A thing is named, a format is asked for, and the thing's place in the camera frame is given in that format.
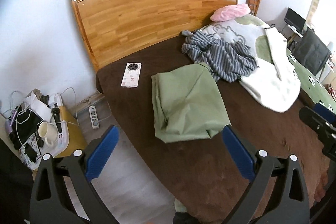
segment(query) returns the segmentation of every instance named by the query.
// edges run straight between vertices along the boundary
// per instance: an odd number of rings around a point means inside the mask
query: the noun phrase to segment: pillow
[[[245,16],[250,12],[251,9],[245,3],[237,5],[228,5],[216,10],[210,17],[210,19],[215,22],[227,21],[230,19],[235,19],[236,17]]]

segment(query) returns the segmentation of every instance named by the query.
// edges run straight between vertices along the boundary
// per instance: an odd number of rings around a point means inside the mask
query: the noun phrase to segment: power strip
[[[92,128],[93,129],[99,128],[99,122],[98,122],[96,107],[95,106],[90,106],[89,107],[89,113],[90,113]]]

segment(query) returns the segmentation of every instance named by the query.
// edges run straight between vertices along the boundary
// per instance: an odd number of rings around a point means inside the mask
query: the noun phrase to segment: striped shirt
[[[197,30],[190,32],[182,45],[182,53],[187,54],[194,63],[205,62],[209,65],[215,81],[220,78],[233,82],[240,76],[249,76],[257,67],[256,59],[241,42],[234,44],[225,42],[223,38],[215,38],[213,34],[205,34]]]

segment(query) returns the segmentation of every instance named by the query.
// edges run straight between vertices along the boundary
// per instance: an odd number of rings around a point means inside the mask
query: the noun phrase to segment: smartphone
[[[33,163],[36,163],[37,153],[28,143],[25,145],[25,154]]]
[[[139,83],[141,63],[127,63],[121,86],[125,88],[136,88]]]

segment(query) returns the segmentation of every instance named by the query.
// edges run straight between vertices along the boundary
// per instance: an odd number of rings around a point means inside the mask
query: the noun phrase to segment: monitor
[[[303,26],[305,25],[306,20],[298,13],[294,12],[291,8],[288,8],[285,16],[285,22],[288,25],[294,26],[297,31],[302,34]]]

